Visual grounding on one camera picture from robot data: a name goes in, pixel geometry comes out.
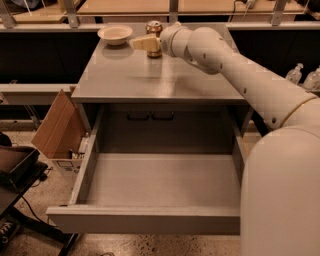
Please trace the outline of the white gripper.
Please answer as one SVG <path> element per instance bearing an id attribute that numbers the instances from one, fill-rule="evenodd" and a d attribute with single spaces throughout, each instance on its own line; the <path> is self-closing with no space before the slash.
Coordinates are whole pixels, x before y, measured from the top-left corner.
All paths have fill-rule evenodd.
<path id="1" fill-rule="evenodd" d="M 133 49 L 148 52 L 157 52 L 161 46 L 163 53 L 171 57 L 184 58 L 191 33 L 189 28 L 176 22 L 161 32 L 160 41 L 155 34 L 146 34 L 131 39 L 129 45 Z"/>

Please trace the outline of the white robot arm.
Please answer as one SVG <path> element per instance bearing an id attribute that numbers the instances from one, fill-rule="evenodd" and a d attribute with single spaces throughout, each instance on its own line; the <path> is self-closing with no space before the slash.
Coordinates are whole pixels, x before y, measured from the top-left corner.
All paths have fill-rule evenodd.
<path id="1" fill-rule="evenodd" d="M 268 128 L 241 179 L 241 256 L 320 256 L 320 100 L 235 51 L 213 28 L 180 23 L 129 42 L 220 73 Z"/>

